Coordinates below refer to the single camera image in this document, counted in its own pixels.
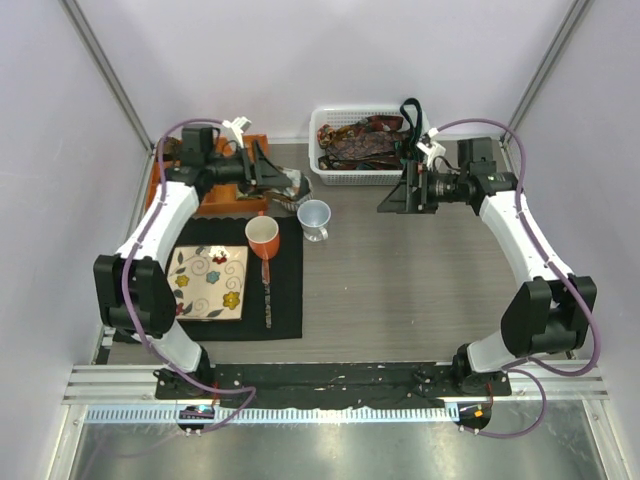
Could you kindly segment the orange grey floral tie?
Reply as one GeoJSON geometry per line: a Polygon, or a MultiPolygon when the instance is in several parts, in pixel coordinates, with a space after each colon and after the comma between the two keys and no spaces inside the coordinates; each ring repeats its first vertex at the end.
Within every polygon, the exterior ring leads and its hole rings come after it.
{"type": "Polygon", "coordinates": [[[290,185],[282,190],[285,197],[289,199],[299,199],[311,191],[308,178],[300,170],[284,168],[282,173],[290,181],[290,185]]]}

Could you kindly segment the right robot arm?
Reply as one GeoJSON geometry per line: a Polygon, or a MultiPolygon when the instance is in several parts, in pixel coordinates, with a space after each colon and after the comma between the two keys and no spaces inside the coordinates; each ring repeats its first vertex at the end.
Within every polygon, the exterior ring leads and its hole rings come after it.
{"type": "Polygon", "coordinates": [[[498,330],[460,346],[453,356],[449,378],[465,395],[502,381],[504,366],[582,347],[597,295],[594,281],[575,275],[536,222],[527,219],[516,175],[497,168],[490,146],[488,137],[460,141],[458,167],[442,172],[437,164],[445,149],[424,135],[416,145],[417,157],[407,162],[377,208],[380,213],[432,214],[442,203],[468,205],[494,235],[513,272],[518,290],[498,330]]]}

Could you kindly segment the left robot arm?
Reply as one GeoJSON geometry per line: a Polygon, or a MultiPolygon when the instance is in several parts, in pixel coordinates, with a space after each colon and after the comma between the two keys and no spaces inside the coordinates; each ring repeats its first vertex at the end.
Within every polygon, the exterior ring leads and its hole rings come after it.
{"type": "Polygon", "coordinates": [[[193,399],[218,390],[206,350],[176,319],[165,267],[179,234],[215,186],[290,186],[290,178],[265,156],[248,152],[243,136],[250,126],[250,120],[238,117],[196,118],[170,127],[181,136],[178,166],[165,164],[170,135],[164,133],[154,148],[159,184],[149,209],[126,242],[93,265],[103,324],[136,337],[193,399]]]}

